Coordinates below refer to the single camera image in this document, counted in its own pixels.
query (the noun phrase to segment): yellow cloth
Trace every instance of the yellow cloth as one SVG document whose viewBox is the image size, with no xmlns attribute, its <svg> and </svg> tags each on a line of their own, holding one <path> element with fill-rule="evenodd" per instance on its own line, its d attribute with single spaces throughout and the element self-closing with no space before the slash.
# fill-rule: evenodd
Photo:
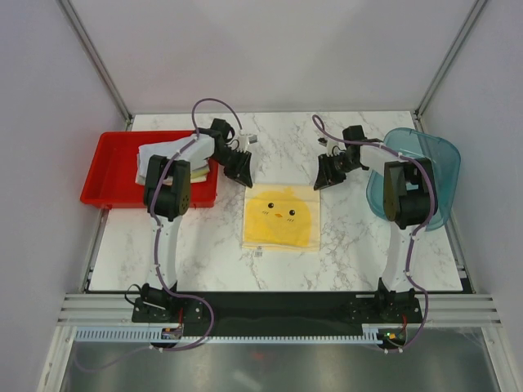
<svg viewBox="0 0 523 392">
<path fill-rule="evenodd" d="M 247 188 L 243 247 L 319 251 L 320 192 L 305 185 L 255 184 Z"/>
</svg>

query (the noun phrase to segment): cartoon face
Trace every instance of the cartoon face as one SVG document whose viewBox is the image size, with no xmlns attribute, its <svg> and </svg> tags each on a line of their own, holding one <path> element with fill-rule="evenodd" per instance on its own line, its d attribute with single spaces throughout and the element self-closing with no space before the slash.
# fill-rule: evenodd
<svg viewBox="0 0 523 392">
<path fill-rule="evenodd" d="M 290 188 L 261 192 L 245 208 L 245 235 L 257 243 L 307 247 L 311 212 Z"/>
</svg>

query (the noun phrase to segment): red plastic bin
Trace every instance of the red plastic bin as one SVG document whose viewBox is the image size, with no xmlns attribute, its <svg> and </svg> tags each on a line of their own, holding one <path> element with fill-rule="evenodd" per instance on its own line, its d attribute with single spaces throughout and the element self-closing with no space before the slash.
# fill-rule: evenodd
<svg viewBox="0 0 523 392">
<path fill-rule="evenodd" d="M 98 208 L 145 208 L 144 187 L 136 180 L 138 147 L 187 137 L 192 131 L 106 132 L 100 136 L 80 200 Z M 212 207 L 218 163 L 209 159 L 205 182 L 190 185 L 190 206 Z"/>
</svg>

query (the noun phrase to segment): table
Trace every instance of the table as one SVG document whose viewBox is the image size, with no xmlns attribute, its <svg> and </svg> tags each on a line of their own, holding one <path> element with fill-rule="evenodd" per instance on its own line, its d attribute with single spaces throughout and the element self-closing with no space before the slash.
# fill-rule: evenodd
<svg viewBox="0 0 523 392">
<path fill-rule="evenodd" d="M 254 182 L 314 184 L 317 156 L 324 152 L 313 113 L 239 114 L 245 133 L 256 134 L 251 171 Z M 369 138 L 382 139 L 396 127 L 413 127 L 409 112 L 318 113 L 327 129 L 362 125 Z M 199 114 L 201 127 L 230 114 Z M 189 114 L 136 116 L 132 130 L 192 129 Z M 259 254 L 241 248 L 244 188 L 218 178 L 215 207 L 190 209 L 183 218 L 176 263 L 182 291 L 373 291 L 386 261 L 389 223 L 369 209 L 365 189 L 368 171 L 353 171 L 347 180 L 321 191 L 319 252 Z M 458 271 L 444 228 L 418 242 L 415 279 L 432 291 L 461 291 Z M 127 290 L 145 282 L 152 255 L 151 224 L 145 209 L 109 212 L 92 273 L 90 290 Z"/>
</svg>

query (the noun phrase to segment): white wall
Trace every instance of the white wall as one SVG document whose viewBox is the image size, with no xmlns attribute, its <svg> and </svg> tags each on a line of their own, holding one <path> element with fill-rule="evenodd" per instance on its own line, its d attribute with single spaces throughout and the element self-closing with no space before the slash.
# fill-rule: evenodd
<svg viewBox="0 0 523 392">
<path fill-rule="evenodd" d="M 96 210 L 79 195 L 123 122 L 54 0 L 0 12 L 0 385 L 35 390 Z"/>
<path fill-rule="evenodd" d="M 186 113 L 204 96 L 238 111 L 414 109 L 474 1 L 72 3 L 143 114 Z"/>
<path fill-rule="evenodd" d="M 467 265 L 497 301 L 523 373 L 522 20 L 521 0 L 489 2 L 425 123 L 461 152 L 454 211 Z"/>
</svg>

